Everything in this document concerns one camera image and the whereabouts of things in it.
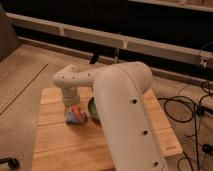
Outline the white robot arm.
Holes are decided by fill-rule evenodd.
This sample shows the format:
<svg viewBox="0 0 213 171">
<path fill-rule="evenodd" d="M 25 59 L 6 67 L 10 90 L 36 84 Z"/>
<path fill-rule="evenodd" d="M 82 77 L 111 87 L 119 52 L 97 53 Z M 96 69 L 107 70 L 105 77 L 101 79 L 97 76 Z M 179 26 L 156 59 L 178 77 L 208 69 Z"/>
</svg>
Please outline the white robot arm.
<svg viewBox="0 0 213 171">
<path fill-rule="evenodd" d="M 53 76 L 66 105 L 79 102 L 79 87 L 91 87 L 116 171 L 168 171 L 142 95 L 152 72 L 142 62 L 117 63 L 79 72 L 68 65 Z"/>
</svg>

